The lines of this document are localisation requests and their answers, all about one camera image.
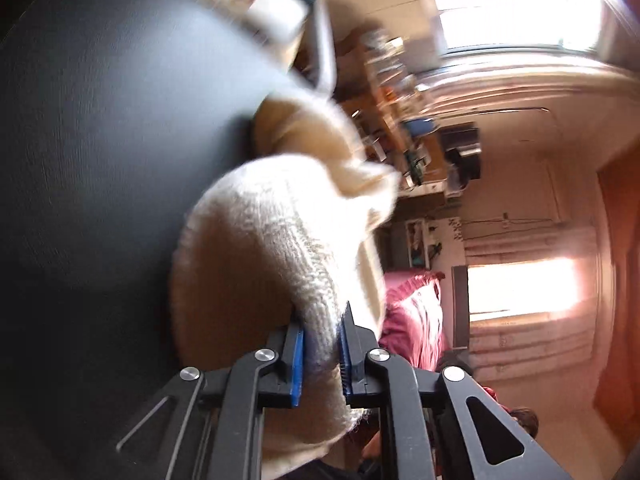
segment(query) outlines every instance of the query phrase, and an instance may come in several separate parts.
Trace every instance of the white knit fabric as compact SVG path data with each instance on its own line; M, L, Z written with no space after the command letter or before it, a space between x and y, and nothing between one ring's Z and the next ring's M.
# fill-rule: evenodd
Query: white knit fabric
M359 416L342 395L337 326L348 300L356 323L379 335L384 291L370 232L390 215L398 176L363 162L341 110L306 94L266 101L255 135L264 155L306 155L254 160L204 194L175 253L172 316L184 364L213 369L260 348L295 305L303 393L295 410L266 413L270 480L326 454Z

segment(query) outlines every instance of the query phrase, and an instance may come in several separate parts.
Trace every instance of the window frame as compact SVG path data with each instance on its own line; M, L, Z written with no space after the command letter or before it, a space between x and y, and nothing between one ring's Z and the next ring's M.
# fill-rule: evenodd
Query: window frame
M579 56L588 59L596 59L607 62L612 51L614 38L618 32L618 27L622 26L640 40L640 24L622 0L601 0L601 25L598 39L594 47L587 50L568 49L558 44L482 44L461 46L454 48L446 47L446 37L440 19L441 11L438 9L435 0L429 0L434 25L434 36L438 45L438 54L441 60L456 59L473 54L490 54L492 52L537 52L545 54L558 54L564 56Z
M553 315L553 316L564 316L564 313L571 311L577 303L572 304L571 306L560 308L560 309L547 309L547 310L535 310L535 311L519 311L517 308L501 308L499 310L483 310L482 312L472 312L472 300L471 300L471 290L468 288L469 282L469 271L473 268L478 267L504 267L504 266L523 266L527 264L536 264L543 262L552 262L558 259L562 259L562 256L552 256L549 258L540 258L537 260L524 260L521 262L511 262L504 264L487 264L487 265L469 265L467 268L467 295L468 295L468 315L469 315L469 323L477 323L483 321L491 321L491 320L505 320L507 318L513 317L521 317L521 316L545 316L545 315Z

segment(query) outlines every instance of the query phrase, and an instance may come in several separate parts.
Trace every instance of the bright window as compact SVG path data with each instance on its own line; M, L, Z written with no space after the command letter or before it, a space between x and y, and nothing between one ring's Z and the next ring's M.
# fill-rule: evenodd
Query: bright window
M602 0L435 0L449 49L556 46L587 51L600 34Z
M554 258L469 267L470 320L556 312L578 302L574 261Z

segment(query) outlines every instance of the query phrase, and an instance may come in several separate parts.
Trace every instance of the white wall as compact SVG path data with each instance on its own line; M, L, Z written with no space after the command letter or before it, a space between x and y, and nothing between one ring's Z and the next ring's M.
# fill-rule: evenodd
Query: white wall
M585 160L599 170L640 138L640 106L625 97L609 99L607 114L578 138Z
M504 229L500 222L478 221L500 219L504 212L510 219L550 219L549 193L539 156L519 153L484 159L482 178L471 181L462 195L460 216L465 239L544 226L544 223L510 224Z
M585 161L580 146L568 144L547 154L554 175L558 199L567 217L576 225L594 224L595 172Z
M378 22L392 37L405 40L430 33L423 0L327 0L334 37L344 38L367 20Z
M442 325L449 344L453 344L454 309L453 309L453 278L451 267L465 265L465 247L462 240L456 239L456 230L450 221L458 221L459 218L443 218L430 220L429 225L435 226L434 236L442 244L442 252L434 259L431 270L444 272L446 276L440 283L442 297Z

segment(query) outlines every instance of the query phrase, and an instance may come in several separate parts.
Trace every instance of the pink blanket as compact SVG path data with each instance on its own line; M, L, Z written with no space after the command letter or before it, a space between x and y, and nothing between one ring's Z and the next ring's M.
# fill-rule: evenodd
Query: pink blanket
M446 349L440 308L443 278L430 270L385 274L386 313L379 343L415 368L435 370Z

